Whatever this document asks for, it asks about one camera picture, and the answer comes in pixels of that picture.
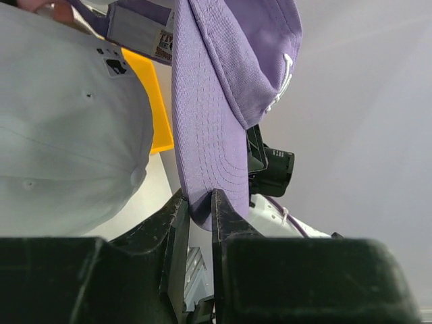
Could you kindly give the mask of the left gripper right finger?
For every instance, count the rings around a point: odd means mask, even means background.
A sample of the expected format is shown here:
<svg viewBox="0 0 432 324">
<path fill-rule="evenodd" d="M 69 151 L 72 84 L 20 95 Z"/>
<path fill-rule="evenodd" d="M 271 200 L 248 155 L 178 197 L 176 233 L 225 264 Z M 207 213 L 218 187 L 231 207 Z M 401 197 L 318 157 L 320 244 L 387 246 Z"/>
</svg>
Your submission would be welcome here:
<svg viewBox="0 0 432 324">
<path fill-rule="evenodd" d="M 376 240 L 266 238 L 211 197 L 218 323 L 420 323 L 394 255 Z"/>
</svg>

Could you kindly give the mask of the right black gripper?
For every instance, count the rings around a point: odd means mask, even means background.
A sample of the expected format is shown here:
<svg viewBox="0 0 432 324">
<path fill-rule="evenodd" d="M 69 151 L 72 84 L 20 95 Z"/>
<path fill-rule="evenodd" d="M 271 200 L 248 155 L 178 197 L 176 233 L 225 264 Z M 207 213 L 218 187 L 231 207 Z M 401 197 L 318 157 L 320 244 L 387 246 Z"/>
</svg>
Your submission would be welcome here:
<svg viewBox="0 0 432 324">
<path fill-rule="evenodd" d="M 246 131 L 249 194 L 282 197 L 290 184 L 295 155 L 263 142 L 259 125 Z"/>
</svg>

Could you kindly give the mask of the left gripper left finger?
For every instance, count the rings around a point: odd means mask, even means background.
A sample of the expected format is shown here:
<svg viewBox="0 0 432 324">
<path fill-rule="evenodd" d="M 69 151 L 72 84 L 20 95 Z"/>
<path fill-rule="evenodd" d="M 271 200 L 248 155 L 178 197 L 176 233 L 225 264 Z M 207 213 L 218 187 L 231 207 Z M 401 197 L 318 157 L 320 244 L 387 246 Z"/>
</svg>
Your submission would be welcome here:
<svg viewBox="0 0 432 324">
<path fill-rule="evenodd" d="M 3 238 L 2 323 L 180 323 L 189 234 L 176 192 L 120 237 Z"/>
</svg>

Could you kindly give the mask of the purple baseball cap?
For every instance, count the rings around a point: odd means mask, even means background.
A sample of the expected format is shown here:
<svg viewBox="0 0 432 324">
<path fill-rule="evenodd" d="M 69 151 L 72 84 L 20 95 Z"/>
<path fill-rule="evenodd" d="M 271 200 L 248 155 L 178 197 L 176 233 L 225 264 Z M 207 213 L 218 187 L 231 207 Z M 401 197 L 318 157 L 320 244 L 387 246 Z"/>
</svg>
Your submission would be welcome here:
<svg viewBox="0 0 432 324">
<path fill-rule="evenodd" d="M 211 193 L 248 214 L 246 132 L 283 96 L 302 42 L 293 1 L 106 1 L 73 7 L 106 40 L 171 67 L 180 184 L 194 222 L 211 228 Z"/>
</svg>

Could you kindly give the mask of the white cap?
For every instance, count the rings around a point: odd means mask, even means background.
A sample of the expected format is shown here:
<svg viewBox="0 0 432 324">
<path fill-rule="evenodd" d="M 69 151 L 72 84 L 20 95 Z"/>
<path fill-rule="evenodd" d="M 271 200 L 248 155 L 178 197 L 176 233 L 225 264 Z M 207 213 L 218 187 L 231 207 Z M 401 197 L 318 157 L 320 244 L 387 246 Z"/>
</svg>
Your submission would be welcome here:
<svg viewBox="0 0 432 324">
<path fill-rule="evenodd" d="M 139 189 L 153 141 L 122 50 L 1 2 L 1 235 L 75 236 Z"/>
</svg>

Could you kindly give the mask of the pink baseball cap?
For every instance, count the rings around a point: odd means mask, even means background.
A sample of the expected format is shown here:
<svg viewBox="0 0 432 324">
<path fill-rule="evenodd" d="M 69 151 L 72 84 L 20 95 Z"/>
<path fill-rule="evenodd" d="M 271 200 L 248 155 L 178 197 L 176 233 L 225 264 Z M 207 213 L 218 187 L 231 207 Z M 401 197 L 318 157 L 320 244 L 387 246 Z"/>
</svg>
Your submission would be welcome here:
<svg viewBox="0 0 432 324">
<path fill-rule="evenodd" d="M 67 1 L 54 0 L 17 0 L 20 9 L 51 18 L 63 24 L 74 23 L 74 12 Z"/>
</svg>

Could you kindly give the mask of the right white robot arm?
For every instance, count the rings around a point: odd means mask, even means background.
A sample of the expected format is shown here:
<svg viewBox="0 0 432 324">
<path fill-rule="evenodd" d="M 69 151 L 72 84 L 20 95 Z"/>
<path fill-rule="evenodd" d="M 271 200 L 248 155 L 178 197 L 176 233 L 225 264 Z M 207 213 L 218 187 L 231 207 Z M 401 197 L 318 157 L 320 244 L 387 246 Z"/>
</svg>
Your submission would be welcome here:
<svg viewBox="0 0 432 324">
<path fill-rule="evenodd" d="M 290 184 L 294 153 L 267 146 L 258 126 L 248 129 L 246 137 L 251 221 L 269 236 L 342 239 L 337 232 L 326 234 L 305 224 L 275 200 Z"/>
</svg>

